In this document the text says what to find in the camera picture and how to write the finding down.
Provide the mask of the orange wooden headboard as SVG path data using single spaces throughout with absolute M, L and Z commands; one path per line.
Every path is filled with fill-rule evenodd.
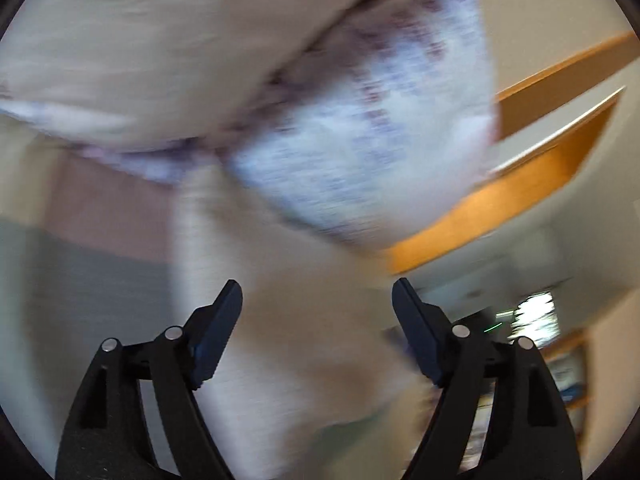
M 605 40 L 499 92 L 501 140 L 593 89 L 639 57 L 634 32 Z M 388 252 L 393 274 L 431 263 L 495 231 L 564 188 L 604 133 L 623 90 L 615 91 L 547 140 L 506 162 L 488 182 L 428 229 Z

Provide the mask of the cream cable-knit sweater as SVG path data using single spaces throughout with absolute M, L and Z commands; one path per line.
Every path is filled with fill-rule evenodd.
M 220 167 L 186 174 L 172 226 L 179 320 L 228 281 L 243 307 L 198 405 L 239 479 L 396 479 L 434 390 L 395 339 L 378 255 L 287 222 Z

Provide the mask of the pastel patchwork bed sheet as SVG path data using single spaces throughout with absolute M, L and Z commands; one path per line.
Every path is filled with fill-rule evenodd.
M 47 471 L 99 344 L 171 322 L 171 199 L 2 119 L 1 405 Z

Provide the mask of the white lavender-print pillow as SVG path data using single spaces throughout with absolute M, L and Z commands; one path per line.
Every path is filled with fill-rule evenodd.
M 225 148 L 80 154 L 175 184 L 216 162 L 290 221 L 386 248 L 438 220 L 485 177 L 499 130 L 480 0 L 372 0 L 277 72 Z

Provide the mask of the pink floral pillow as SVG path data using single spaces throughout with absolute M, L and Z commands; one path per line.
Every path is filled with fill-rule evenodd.
M 206 136 L 359 0 L 25 0 L 1 109 L 119 150 Z

